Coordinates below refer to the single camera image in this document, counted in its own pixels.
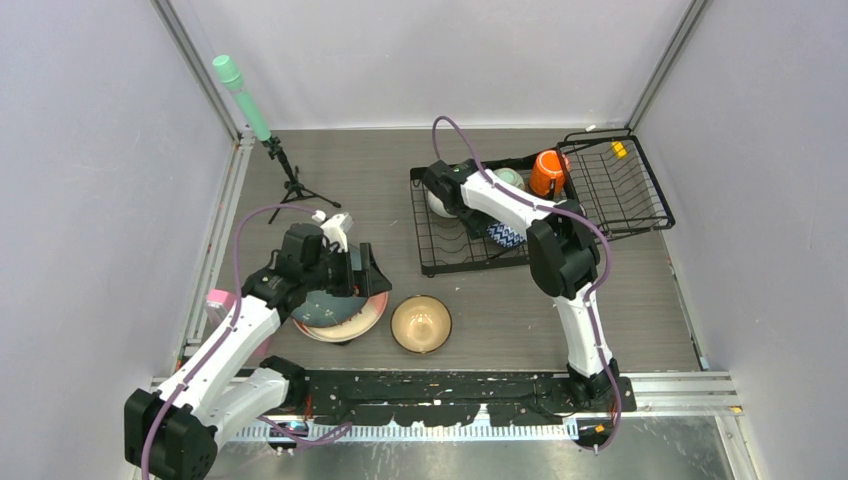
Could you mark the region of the cream bowl red rim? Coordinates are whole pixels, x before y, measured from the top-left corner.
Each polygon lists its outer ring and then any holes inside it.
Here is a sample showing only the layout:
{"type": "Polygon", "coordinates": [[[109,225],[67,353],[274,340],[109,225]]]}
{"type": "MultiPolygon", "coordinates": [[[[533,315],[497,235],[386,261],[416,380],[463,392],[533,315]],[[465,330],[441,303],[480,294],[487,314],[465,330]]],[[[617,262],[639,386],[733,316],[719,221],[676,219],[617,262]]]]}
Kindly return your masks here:
{"type": "Polygon", "coordinates": [[[427,192],[427,204],[430,210],[441,218],[455,219],[456,216],[449,213],[443,202],[431,191],[427,192]]]}

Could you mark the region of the pink cream plate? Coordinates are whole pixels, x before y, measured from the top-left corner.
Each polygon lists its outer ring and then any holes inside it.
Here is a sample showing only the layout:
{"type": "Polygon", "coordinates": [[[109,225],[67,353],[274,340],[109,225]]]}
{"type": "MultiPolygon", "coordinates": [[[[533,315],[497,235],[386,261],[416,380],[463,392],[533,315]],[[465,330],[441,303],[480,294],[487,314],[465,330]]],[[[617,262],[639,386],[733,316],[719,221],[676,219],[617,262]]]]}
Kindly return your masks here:
{"type": "Polygon", "coordinates": [[[346,344],[363,335],[377,324],[388,304],[389,293],[370,297],[359,313],[350,319],[327,327],[311,327],[293,318],[299,331],[318,341],[346,344]]]}

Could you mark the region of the light green bowl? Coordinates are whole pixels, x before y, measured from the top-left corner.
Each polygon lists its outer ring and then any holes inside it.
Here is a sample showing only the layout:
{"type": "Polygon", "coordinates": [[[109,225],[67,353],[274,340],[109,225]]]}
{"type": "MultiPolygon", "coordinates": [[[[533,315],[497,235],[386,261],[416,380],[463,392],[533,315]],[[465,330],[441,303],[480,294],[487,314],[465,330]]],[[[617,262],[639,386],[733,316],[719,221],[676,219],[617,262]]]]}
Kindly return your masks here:
{"type": "Polygon", "coordinates": [[[526,190],[525,181],[516,170],[511,168],[500,168],[495,170],[494,173],[498,179],[511,185],[512,187],[517,188],[521,191],[526,190]]]}

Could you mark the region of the black wire dish rack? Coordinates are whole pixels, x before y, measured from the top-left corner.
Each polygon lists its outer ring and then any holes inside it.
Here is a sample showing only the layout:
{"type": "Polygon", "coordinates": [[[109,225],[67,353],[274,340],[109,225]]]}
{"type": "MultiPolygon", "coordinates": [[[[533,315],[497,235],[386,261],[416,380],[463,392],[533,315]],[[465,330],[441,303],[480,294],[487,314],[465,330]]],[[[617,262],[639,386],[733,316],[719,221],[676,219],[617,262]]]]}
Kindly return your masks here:
{"type": "MultiPolygon", "coordinates": [[[[568,152],[571,165],[569,180],[563,191],[554,197],[559,202],[570,198],[581,202],[587,215],[597,222],[596,208],[590,206],[587,174],[589,165],[582,155],[568,152]]],[[[484,161],[484,166],[496,170],[512,168],[529,182],[535,154],[522,158],[484,161]]],[[[494,241],[486,229],[478,237],[469,237],[459,218],[445,218],[431,209],[429,190],[423,183],[426,167],[414,167],[409,172],[413,222],[417,238],[421,273],[427,277],[441,274],[493,270],[526,266],[529,263],[526,244],[506,248],[494,241]]]]}

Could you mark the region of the blue floral plate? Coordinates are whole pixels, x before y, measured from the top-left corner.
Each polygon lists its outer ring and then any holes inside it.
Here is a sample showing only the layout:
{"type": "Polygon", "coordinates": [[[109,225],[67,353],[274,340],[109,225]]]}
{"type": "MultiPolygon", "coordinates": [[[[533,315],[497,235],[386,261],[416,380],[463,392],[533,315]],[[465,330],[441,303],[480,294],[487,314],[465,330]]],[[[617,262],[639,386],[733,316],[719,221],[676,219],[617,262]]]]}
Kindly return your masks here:
{"type": "Polygon", "coordinates": [[[290,317],[308,327],[332,327],[359,314],[367,301],[365,297],[336,297],[324,291],[313,291],[290,317]]]}

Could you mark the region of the brown speckled bowl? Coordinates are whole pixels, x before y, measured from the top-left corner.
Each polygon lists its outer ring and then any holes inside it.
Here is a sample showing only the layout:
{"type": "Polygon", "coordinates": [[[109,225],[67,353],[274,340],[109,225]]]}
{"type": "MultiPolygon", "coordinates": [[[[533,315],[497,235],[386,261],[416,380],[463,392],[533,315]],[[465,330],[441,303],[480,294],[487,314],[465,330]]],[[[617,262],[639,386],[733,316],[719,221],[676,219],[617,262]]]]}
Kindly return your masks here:
{"type": "Polygon", "coordinates": [[[450,338],[453,319],[448,307],[429,295],[404,299],[390,320],[395,342],[408,352],[426,355],[441,348],[450,338]]]}

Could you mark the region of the blue white patterned bowl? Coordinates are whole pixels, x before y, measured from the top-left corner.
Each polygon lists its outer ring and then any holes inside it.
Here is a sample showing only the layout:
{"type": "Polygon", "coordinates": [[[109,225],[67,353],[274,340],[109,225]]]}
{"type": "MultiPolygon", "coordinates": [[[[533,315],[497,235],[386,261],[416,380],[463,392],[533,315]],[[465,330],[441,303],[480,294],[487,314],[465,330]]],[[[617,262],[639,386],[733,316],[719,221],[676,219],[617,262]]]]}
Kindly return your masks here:
{"type": "Polygon", "coordinates": [[[502,248],[510,249],[523,245],[526,238],[503,222],[497,222],[487,227],[489,238],[502,248]]]}

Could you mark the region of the orange mug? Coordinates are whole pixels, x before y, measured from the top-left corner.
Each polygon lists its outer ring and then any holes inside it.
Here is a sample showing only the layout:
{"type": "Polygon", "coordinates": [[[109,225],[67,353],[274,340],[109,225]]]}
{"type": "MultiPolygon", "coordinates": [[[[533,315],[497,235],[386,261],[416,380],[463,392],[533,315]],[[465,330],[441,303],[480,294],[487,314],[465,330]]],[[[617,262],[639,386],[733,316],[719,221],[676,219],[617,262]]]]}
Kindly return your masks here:
{"type": "Polygon", "coordinates": [[[569,158],[559,150],[550,149],[538,153],[529,178],[530,191],[546,199],[559,195],[571,170],[569,158]]]}

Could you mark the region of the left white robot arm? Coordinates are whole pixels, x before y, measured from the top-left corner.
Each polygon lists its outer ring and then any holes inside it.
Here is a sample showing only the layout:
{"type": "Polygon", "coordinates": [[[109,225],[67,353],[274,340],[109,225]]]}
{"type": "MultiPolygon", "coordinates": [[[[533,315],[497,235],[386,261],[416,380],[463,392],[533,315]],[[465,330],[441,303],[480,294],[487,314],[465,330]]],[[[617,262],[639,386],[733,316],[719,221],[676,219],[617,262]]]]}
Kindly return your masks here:
{"type": "Polygon", "coordinates": [[[156,389],[124,405],[124,456],[146,478],[203,479],[221,446],[262,414],[298,412],[309,395],[303,367],[265,358],[238,386],[251,354],[303,305],[309,293],[369,298],[388,292],[372,247],[349,248],[340,227],[296,223],[268,263],[249,275],[225,319],[198,352],[156,389]]]}

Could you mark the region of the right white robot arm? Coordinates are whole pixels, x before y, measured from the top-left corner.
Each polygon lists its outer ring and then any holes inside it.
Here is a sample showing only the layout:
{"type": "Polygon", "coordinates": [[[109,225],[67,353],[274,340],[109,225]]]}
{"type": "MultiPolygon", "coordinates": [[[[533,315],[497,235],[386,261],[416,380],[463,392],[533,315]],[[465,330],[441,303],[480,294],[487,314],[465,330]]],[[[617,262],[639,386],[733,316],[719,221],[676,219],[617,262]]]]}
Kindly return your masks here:
{"type": "Polygon", "coordinates": [[[609,242],[575,200],[542,200],[498,178],[474,161],[438,160],[422,180],[469,231],[501,223],[525,242],[536,286],[556,305],[568,349],[574,403],[596,410],[616,391],[617,365],[605,340],[596,292],[607,280],[599,263],[611,261],[609,242]]]}

